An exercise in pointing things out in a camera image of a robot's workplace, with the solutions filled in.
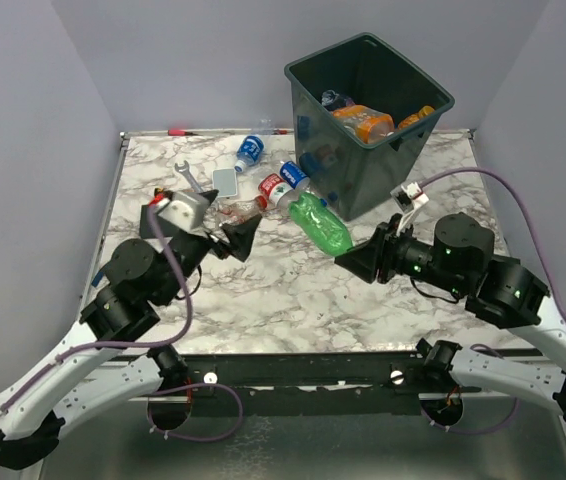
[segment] bottle cap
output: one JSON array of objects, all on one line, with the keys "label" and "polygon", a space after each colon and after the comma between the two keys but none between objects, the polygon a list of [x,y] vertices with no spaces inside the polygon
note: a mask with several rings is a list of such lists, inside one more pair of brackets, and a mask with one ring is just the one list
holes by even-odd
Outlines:
[{"label": "bottle cap", "polygon": [[234,164],[234,170],[236,170],[238,173],[243,173],[245,170],[247,170],[247,163],[245,163],[245,160],[239,158]]},{"label": "bottle cap", "polygon": [[263,195],[258,195],[254,198],[254,201],[261,209],[265,210],[267,208],[267,199]]}]

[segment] metal frame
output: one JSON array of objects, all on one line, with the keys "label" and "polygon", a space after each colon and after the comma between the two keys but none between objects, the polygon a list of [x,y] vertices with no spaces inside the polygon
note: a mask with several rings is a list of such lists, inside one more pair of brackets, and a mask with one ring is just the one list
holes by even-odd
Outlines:
[{"label": "metal frame", "polygon": [[[241,129],[214,129],[214,130],[195,130],[196,133],[201,134],[201,135],[225,135],[225,134],[232,134],[232,133],[241,133],[247,130],[241,130]],[[472,132],[468,133],[468,138],[470,138],[470,144],[472,146],[472,150],[474,152],[474,145],[473,145],[473,138],[472,138]],[[152,136],[152,135],[167,135],[167,131],[143,131],[143,132],[122,132],[121,133],[121,150],[120,150],[120,154],[119,154],[119,158],[118,158],[118,163],[117,163],[117,167],[116,167],[116,176],[115,179],[112,183],[112,187],[110,189],[109,195],[108,195],[108,203],[103,215],[103,219],[101,222],[101,227],[99,230],[99,235],[98,235],[98,242],[97,245],[95,247],[95,251],[94,254],[92,256],[92,260],[91,260],[91,266],[89,269],[89,274],[88,274],[88,278],[86,279],[86,284],[85,284],[85,288],[83,290],[83,294],[81,296],[81,301],[79,304],[79,309],[77,312],[77,316],[76,318],[78,318],[80,311],[84,308],[86,302],[87,302],[87,298],[88,298],[88,293],[89,293],[89,289],[91,287],[91,282],[92,279],[94,278],[94,275],[97,273],[98,271],[98,264],[99,264],[99,259],[100,259],[100,255],[101,255],[101,251],[102,251],[102,246],[103,246],[103,242],[105,240],[105,233],[107,231],[108,228],[108,224],[110,221],[110,217],[112,214],[112,209],[114,207],[114,202],[116,200],[116,192],[118,190],[118,185],[119,185],[119,181],[120,181],[120,177],[121,177],[121,172],[123,169],[123,166],[125,164],[125,159],[126,159],[126,155],[127,155],[127,150],[128,150],[128,146],[129,146],[129,140],[132,136]],[[526,349],[526,350],[517,350],[517,351],[503,351],[501,353],[504,353],[505,355],[507,355],[510,359],[512,360],[518,360],[518,361],[522,361],[525,363],[538,363],[538,364],[544,364],[547,363],[547,359],[545,359],[544,357],[540,356],[538,350],[535,349]],[[413,351],[407,351],[407,352],[370,352],[370,353],[366,353],[366,352],[361,352],[361,353],[356,353],[356,354],[311,354],[311,356],[317,356],[318,357],[329,357],[329,356],[334,356],[334,355],[339,355],[339,356],[343,356],[343,358],[346,360],[346,363],[352,363],[351,361],[348,362],[347,358],[350,358],[350,360],[352,360],[354,357],[357,357],[357,369],[362,369],[365,370],[365,368],[361,368],[361,362],[367,363],[367,362],[371,362],[371,364],[375,364],[379,359],[383,359],[384,362],[388,362],[389,361],[389,365],[391,365],[391,369],[390,370],[400,370],[401,372],[405,372],[408,374],[408,379],[409,379],[409,371],[410,371],[410,365],[412,363],[414,363],[415,361],[419,361],[416,352]],[[223,362],[225,359],[229,359],[230,357],[232,357],[232,359],[234,361],[249,361],[250,358],[258,358],[258,361],[256,362],[250,362],[251,363],[251,367],[256,367],[257,369],[260,368],[261,365],[264,364],[263,360],[264,358],[267,357],[296,357],[297,359],[301,359],[303,357],[305,357],[307,355],[261,355],[261,354],[250,354],[250,355],[192,355],[192,356],[186,356],[186,361],[188,361],[191,365],[194,365],[196,363],[200,362],[201,368],[198,369],[199,374],[201,375],[201,377],[207,373],[204,368],[205,365],[210,365],[213,366],[213,363],[216,362],[218,364],[218,362]],[[104,364],[100,369],[97,369],[94,372],[94,376],[98,376],[99,375],[99,371],[103,371],[106,369],[111,369],[111,368],[117,368],[122,366],[122,362],[125,361],[124,357],[119,357],[117,360],[113,360],[111,362],[108,362],[107,364]],[[387,369],[385,370],[387,375],[389,376],[390,371],[388,371]],[[228,370],[228,374],[230,374],[230,376],[234,376],[234,374],[232,373],[232,370]],[[359,398],[361,395],[365,395],[365,396],[369,396],[370,398],[376,397],[379,392],[374,389],[373,387],[370,387],[369,383],[365,383],[366,380],[370,380],[370,377],[367,376],[363,376],[363,378],[361,378],[361,376],[359,375],[359,379],[362,380],[362,382],[357,385],[356,382],[353,382],[353,380],[356,378],[356,375],[354,376],[350,376],[350,375],[345,375],[349,380],[349,384],[346,383],[345,386],[348,386],[350,388],[344,388],[344,389],[340,389],[340,392],[344,392],[342,394],[339,394],[340,396],[342,396],[342,400],[355,400],[355,402],[347,402],[348,406],[352,406],[356,404],[356,400],[357,398]],[[231,381],[227,381],[225,378],[225,373],[220,373],[219,372],[219,381],[221,383],[232,383]],[[400,393],[394,395],[393,401],[392,403],[392,410],[393,412],[399,412],[400,413],[404,413],[404,414],[408,414],[408,415],[413,415],[415,414],[414,412],[414,395],[415,395],[415,386],[412,385],[410,386],[409,382],[407,385],[404,385],[404,389],[395,390],[395,393],[397,392],[403,392],[405,393],[405,395],[401,395]],[[272,397],[272,394],[274,393],[271,389],[267,389],[267,388],[263,388],[262,392],[258,392],[258,390],[255,389],[244,389],[244,392],[240,392],[240,395],[242,397],[242,400],[245,401],[245,403],[248,405],[248,408],[252,408],[252,405],[250,405],[250,403],[253,403],[254,407],[256,407],[257,405],[261,405],[260,408],[263,408],[265,410],[269,410],[270,408],[272,408],[271,406],[271,399],[267,398],[267,397],[271,397],[272,399],[274,397]],[[257,391],[256,394],[250,394],[250,391]],[[326,404],[326,403],[330,403],[330,404],[339,404],[341,402],[315,402],[316,400],[316,396],[314,396],[314,394],[319,393],[318,391],[312,392],[313,396],[312,396],[312,401],[314,403],[321,403],[321,404]],[[328,393],[331,395],[330,398],[334,398],[334,394],[336,392],[334,391],[328,391],[326,390],[325,393]],[[384,398],[384,403],[387,404],[387,389],[384,390],[384,392],[382,392],[383,394],[383,398]],[[501,394],[499,393],[492,393],[492,392],[482,392],[480,395],[488,395],[488,396],[501,396]],[[259,399],[267,399],[267,402],[263,402],[261,403],[261,401],[256,401],[254,400],[256,397],[259,397]],[[135,401],[135,400],[142,400],[142,401],[147,401],[147,399],[133,399],[131,401]],[[153,402],[170,402],[170,401],[176,401],[177,403],[180,403],[179,399],[172,399],[172,398],[157,398],[157,399],[153,399]],[[218,407],[218,402],[215,402],[215,408]],[[235,406],[231,403],[228,402],[227,405],[227,411],[234,411]],[[388,407],[387,405],[379,405],[379,411],[388,411]],[[211,413],[212,410],[210,411],[206,411],[205,414],[209,415]],[[216,413],[217,415],[220,414],[220,416],[222,416],[222,412],[218,412]],[[562,425],[562,429],[563,429],[563,434],[565,436],[565,440],[566,440],[566,424],[565,422],[561,421],[561,425]],[[20,480],[40,480],[41,478],[41,474],[43,473],[43,465],[44,465],[44,461],[41,461],[27,469],[24,469],[21,471],[21,475],[20,475]]]}]

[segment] marble tabletop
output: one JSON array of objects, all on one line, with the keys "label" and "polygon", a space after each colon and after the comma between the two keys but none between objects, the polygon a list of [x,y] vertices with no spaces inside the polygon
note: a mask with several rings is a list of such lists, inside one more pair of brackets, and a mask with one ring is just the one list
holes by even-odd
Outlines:
[{"label": "marble tabletop", "polygon": [[[100,265],[109,260],[120,242],[138,235],[140,208],[151,199],[154,187],[189,188],[185,179],[174,173],[175,162],[187,160],[199,183],[211,188],[212,171],[233,166],[243,137],[132,137]],[[268,150],[293,155],[293,136],[272,137]],[[240,175],[239,196],[231,200],[253,198],[258,183],[278,170],[277,161],[267,155],[260,165]],[[466,131],[434,133],[410,179],[473,165],[476,163]],[[445,178],[429,187],[427,193],[430,202],[417,217],[414,232],[423,241],[431,242],[438,218],[459,211],[497,230],[478,175]],[[349,222],[355,244],[368,239],[379,222],[387,221],[397,211],[389,201]],[[504,253],[500,237],[497,251]],[[460,305],[422,297],[406,278],[397,277],[386,285],[364,283],[335,266],[300,228],[276,211],[268,212],[261,222],[245,263],[208,255],[201,266],[201,287],[193,296],[194,322],[178,344],[181,353],[406,350],[421,337],[430,342],[444,339],[498,348],[529,347],[507,331],[473,319]],[[430,291],[428,286],[422,288]],[[183,302],[178,301],[157,308],[161,323],[143,340],[174,335],[182,326],[184,309]]]}]

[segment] purple cable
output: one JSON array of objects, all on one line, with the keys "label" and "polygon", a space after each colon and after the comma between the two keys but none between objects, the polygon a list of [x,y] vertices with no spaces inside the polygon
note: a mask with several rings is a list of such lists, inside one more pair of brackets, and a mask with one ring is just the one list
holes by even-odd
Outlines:
[{"label": "purple cable", "polygon": [[[479,349],[482,349],[491,353],[494,357],[503,358],[503,356],[500,355],[499,352],[482,343],[475,343],[470,347],[470,349],[474,351],[478,351]],[[512,421],[514,420],[514,417],[516,416],[517,412],[519,411],[520,405],[521,402],[519,401],[519,399],[515,398],[514,405],[512,406],[512,410],[510,410],[510,413],[508,413],[507,417],[505,417],[501,422],[497,423],[496,425],[493,425],[491,427],[481,428],[479,430],[458,430],[454,427],[446,427],[445,425],[441,425],[440,423],[436,423],[434,420],[432,420],[432,418],[422,408],[421,408],[421,414],[428,419],[430,425],[440,430],[445,430],[446,433],[450,432],[456,435],[467,435],[467,436],[488,435],[490,433],[498,432],[499,430],[509,427]]]},{"label": "purple cable", "polygon": [[192,325],[192,318],[193,318],[193,306],[192,306],[192,296],[190,294],[189,289],[187,288],[185,276],[183,275],[183,271],[181,270],[181,266],[179,265],[178,260],[174,256],[172,249],[168,245],[168,241],[159,226],[157,217],[156,217],[156,207],[153,205],[150,206],[148,221],[150,224],[150,228],[152,229],[152,233],[156,238],[158,238],[161,247],[163,247],[163,254],[167,259],[176,279],[179,283],[179,287],[181,287],[181,291],[183,292],[183,297],[185,299],[185,306],[186,306],[186,315],[185,315],[185,324],[183,328],[174,336],[167,338],[165,340],[161,340],[158,342],[115,342],[115,341],[107,341],[107,342],[91,342],[85,343],[83,345],[77,345],[76,347],[71,347],[65,352],[57,355],[55,357],[56,363],[54,364],[47,364],[41,370],[36,372],[32,377],[26,381],[21,388],[19,388],[14,394],[3,404],[0,406],[0,412],[7,413],[9,408],[14,405],[14,403],[21,398],[32,386],[34,386],[41,378],[43,378],[50,370],[52,370],[57,364],[63,363],[64,360],[71,357],[72,355],[85,351],[90,350],[92,348],[158,348],[163,347],[165,345],[171,345],[181,338],[185,336],[185,334],[189,331]]},{"label": "purple cable", "polygon": [[453,168],[453,169],[447,170],[445,172],[437,173],[436,175],[433,175],[430,178],[426,178],[425,180],[421,180],[420,182],[418,182],[419,187],[421,187],[421,189],[423,189],[423,188],[427,187],[428,185],[436,182],[437,180],[440,180],[441,178],[445,178],[445,177],[448,177],[450,175],[456,175],[457,173],[469,173],[469,172],[481,173],[483,175],[488,175],[488,176],[494,178],[495,180],[498,180],[501,183],[501,185],[503,185],[506,188],[506,190],[508,192],[510,192],[510,194],[512,195],[512,197],[514,198],[514,200],[518,204],[519,209],[521,210],[521,213],[523,214],[523,218],[525,218],[525,223],[527,224],[527,228],[530,231],[530,236],[532,237],[532,243],[534,243],[534,248],[536,248],[536,252],[539,256],[539,260],[541,261],[541,266],[543,267],[543,271],[545,272],[545,276],[547,277],[547,283],[550,285],[550,290],[552,292],[552,295],[554,296],[554,302],[556,303],[556,308],[558,309],[559,313],[561,314],[561,317],[563,318],[563,321],[566,324],[566,308],[565,308],[565,305],[563,304],[563,300],[561,299],[561,296],[559,295],[559,291],[558,291],[558,288],[556,286],[554,276],[550,273],[550,269],[547,266],[545,253],[543,252],[543,249],[541,248],[541,242],[539,240],[539,235],[538,235],[536,229],[534,228],[534,224],[532,223],[532,219],[530,218],[530,213],[529,213],[527,207],[525,206],[525,203],[523,203],[523,199],[519,196],[518,193],[516,193],[516,191],[514,190],[514,187],[512,187],[512,185],[510,185],[507,180],[505,180],[499,174],[492,172],[490,170],[487,170],[485,168],[481,168],[481,167],[461,167],[461,168]]},{"label": "purple cable", "polygon": [[185,385],[183,387],[176,387],[176,388],[169,388],[167,390],[160,390],[158,392],[154,392],[153,394],[149,395],[150,397],[157,397],[160,395],[167,395],[170,393],[177,393],[177,392],[185,392],[187,390],[194,390],[195,388],[220,388],[221,390],[225,390],[228,392],[234,400],[236,400],[236,404],[239,407],[238,418],[236,423],[232,428],[230,428],[227,432],[222,433],[220,435],[216,435],[214,437],[193,437],[190,435],[183,435],[181,433],[174,433],[170,430],[162,430],[154,424],[154,419],[152,418],[152,412],[148,408],[147,410],[147,419],[152,425],[152,428],[162,433],[163,435],[167,435],[168,437],[172,438],[179,438],[181,440],[187,440],[189,442],[200,442],[200,443],[211,443],[211,442],[218,442],[219,440],[225,440],[228,437],[234,435],[234,433],[239,429],[241,424],[243,423],[243,403],[241,402],[241,398],[239,395],[227,385],[221,385],[220,383],[192,383],[190,385]]}]

